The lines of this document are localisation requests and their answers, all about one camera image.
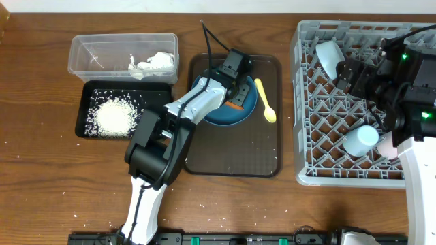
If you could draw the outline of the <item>pink plastic cup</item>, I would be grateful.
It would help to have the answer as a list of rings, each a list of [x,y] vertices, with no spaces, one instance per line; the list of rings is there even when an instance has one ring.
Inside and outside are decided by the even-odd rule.
[[[376,144],[376,150],[382,157],[393,160],[398,157],[397,148],[393,146],[392,132],[387,132],[379,138]]]

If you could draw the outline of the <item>light blue bowl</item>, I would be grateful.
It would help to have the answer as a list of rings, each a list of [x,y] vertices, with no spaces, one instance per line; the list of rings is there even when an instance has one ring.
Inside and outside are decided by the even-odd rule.
[[[330,79],[336,79],[337,65],[345,61],[345,57],[338,44],[334,41],[320,43],[316,45],[315,51],[322,69]]]

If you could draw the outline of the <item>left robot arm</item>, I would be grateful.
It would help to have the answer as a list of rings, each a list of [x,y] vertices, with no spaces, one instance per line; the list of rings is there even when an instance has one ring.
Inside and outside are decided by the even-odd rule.
[[[180,99],[145,109],[126,153],[132,195],[122,244],[148,244],[157,232],[164,192],[181,172],[198,123],[221,112],[216,125],[236,125],[257,103],[253,78],[208,71]]]

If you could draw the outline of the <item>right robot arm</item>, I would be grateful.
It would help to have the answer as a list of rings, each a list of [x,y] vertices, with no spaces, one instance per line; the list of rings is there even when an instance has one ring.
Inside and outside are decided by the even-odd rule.
[[[336,66],[337,88],[366,99],[385,112],[403,168],[409,244],[435,243],[435,49],[381,44],[383,59],[368,65],[348,58]]]

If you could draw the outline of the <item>orange carrot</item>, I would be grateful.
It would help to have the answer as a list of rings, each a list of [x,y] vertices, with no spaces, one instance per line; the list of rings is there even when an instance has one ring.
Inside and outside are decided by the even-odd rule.
[[[234,103],[232,103],[230,101],[226,101],[225,105],[227,105],[227,106],[229,106],[229,107],[231,107],[231,108],[233,108],[235,110],[243,110],[243,107],[241,105],[236,105],[236,104],[234,104]]]

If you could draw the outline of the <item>white rice pile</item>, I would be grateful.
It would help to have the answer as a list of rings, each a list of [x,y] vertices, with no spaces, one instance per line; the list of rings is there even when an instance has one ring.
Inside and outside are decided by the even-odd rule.
[[[84,135],[91,138],[130,138],[146,101],[137,90],[94,89],[85,110]]]

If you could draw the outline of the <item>white tissue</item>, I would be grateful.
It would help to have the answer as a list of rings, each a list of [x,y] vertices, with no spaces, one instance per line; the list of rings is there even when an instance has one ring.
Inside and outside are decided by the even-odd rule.
[[[174,55],[167,52],[157,52],[154,56],[149,57],[146,61],[140,61],[135,64],[135,59],[130,56],[128,71],[130,76],[142,80],[150,76],[163,76],[166,72],[175,68]]]

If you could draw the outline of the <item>light blue plastic cup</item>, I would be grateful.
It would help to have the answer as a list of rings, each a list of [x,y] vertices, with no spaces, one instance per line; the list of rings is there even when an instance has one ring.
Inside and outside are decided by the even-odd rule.
[[[379,134],[376,128],[363,125],[345,135],[343,147],[348,154],[354,157],[362,157],[370,151],[378,141]]]

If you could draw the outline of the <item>dark blue plate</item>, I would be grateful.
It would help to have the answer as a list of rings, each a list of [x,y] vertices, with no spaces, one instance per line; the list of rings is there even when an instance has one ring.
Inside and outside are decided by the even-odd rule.
[[[216,71],[213,72],[207,88],[186,105],[186,112],[192,113],[192,116],[189,116],[189,118],[195,124],[205,120],[214,125],[235,125],[242,122],[254,111],[258,100],[254,81],[254,105],[250,108],[243,108],[243,110],[235,110],[224,104],[226,100],[225,94],[229,89],[225,88],[222,82],[228,82],[228,77]]]

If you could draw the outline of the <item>yellow plastic spoon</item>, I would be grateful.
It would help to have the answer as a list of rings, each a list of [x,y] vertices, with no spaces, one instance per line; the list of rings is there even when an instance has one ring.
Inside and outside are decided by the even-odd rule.
[[[258,94],[264,104],[264,117],[269,123],[275,123],[277,121],[277,115],[275,111],[270,107],[268,99],[266,97],[266,93],[262,84],[262,81],[259,78],[254,80],[256,85]]]

